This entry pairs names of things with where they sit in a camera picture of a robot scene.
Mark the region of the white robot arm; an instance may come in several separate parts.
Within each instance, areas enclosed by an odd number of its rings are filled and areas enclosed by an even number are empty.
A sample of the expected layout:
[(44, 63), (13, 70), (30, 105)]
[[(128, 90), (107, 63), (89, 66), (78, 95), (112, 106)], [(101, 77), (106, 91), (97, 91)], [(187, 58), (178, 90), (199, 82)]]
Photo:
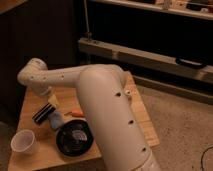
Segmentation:
[(161, 171), (125, 94), (126, 75), (117, 65), (92, 64), (49, 70), (31, 59), (20, 84), (47, 96), (53, 86), (74, 87), (108, 171)]

